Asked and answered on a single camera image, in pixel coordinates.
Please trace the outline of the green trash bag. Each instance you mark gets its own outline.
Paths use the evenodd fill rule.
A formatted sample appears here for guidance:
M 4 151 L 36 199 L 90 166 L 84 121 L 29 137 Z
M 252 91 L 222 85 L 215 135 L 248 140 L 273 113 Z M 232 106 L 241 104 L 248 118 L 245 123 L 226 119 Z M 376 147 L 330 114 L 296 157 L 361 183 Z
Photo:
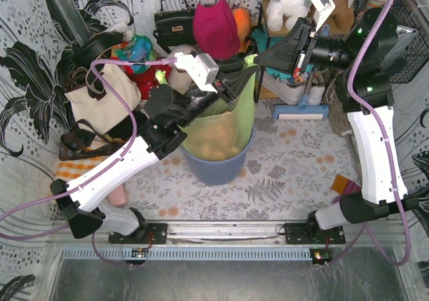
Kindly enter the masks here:
M 254 55 L 245 57 L 245 67 L 256 65 L 254 58 Z M 217 162 L 236 156 L 246 147 L 255 119 L 255 75 L 232 104 L 219 99 L 189 126 L 181 128 L 187 134 L 182 143 L 187 152 L 196 158 Z

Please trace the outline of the blue floor mop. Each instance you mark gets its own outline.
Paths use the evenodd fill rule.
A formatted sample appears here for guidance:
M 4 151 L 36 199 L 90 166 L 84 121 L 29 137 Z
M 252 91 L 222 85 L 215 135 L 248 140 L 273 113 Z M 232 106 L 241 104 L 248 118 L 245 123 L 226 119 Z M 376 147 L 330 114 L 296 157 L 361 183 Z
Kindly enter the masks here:
M 306 73 L 305 89 L 304 95 L 301 100 L 296 105 L 276 105 L 273 116 L 276 119 L 283 120 L 299 120 L 299 119 L 309 119 L 309 120 L 323 120 L 328 117 L 329 108 L 326 105 L 309 105 L 308 104 L 308 95 L 310 88 L 313 86 L 313 80 L 315 78 L 315 66 L 307 66 L 304 72 L 301 72 L 298 76 L 291 75 L 292 78 L 298 78 L 302 76 L 303 73 Z

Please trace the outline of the blue trash bin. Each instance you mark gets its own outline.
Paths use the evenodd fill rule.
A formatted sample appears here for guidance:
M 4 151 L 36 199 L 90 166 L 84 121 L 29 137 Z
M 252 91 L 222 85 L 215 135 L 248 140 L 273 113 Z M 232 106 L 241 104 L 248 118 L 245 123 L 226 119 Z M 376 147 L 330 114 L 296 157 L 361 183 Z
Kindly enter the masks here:
M 197 179 L 207 186 L 220 186 L 230 183 L 238 177 L 244 166 L 247 152 L 251 147 L 253 135 L 254 132 L 252 131 L 246 147 L 239 154 L 223 161 L 212 162 L 202 160 L 187 152 L 182 146 L 180 146 L 180 149 L 184 154 L 191 172 Z

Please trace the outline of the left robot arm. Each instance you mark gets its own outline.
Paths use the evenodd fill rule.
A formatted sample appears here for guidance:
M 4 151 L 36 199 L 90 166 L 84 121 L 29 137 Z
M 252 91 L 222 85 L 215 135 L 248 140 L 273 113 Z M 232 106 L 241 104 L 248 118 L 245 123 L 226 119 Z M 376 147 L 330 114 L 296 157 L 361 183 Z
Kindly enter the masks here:
M 86 174 L 69 182 L 58 179 L 50 185 L 62 216 L 75 239 L 97 231 L 111 232 L 121 243 L 139 243 L 147 237 L 148 223 L 136 208 L 119 208 L 106 197 L 134 174 L 163 160 L 187 137 L 183 128 L 218 100 L 233 103 L 257 72 L 243 64 L 236 72 L 223 72 L 212 65 L 212 88 L 193 86 L 184 94 L 161 82 L 144 105 L 148 117 L 133 125 L 129 140 Z

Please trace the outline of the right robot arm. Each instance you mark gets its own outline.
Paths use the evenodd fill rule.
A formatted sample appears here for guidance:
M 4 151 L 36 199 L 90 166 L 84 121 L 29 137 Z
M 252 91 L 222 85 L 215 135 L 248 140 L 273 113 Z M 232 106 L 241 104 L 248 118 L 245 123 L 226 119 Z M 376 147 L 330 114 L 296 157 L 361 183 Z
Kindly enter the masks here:
M 286 74 L 309 65 L 339 70 L 335 90 L 361 161 L 361 188 L 311 212 L 303 223 L 285 224 L 289 244 L 343 244 L 344 225 L 364 224 L 418 206 L 400 175 L 393 140 L 393 92 L 381 69 L 397 41 L 395 17 L 373 8 L 343 40 L 316 33 L 309 20 L 301 18 L 281 42 L 255 57 L 256 64 Z

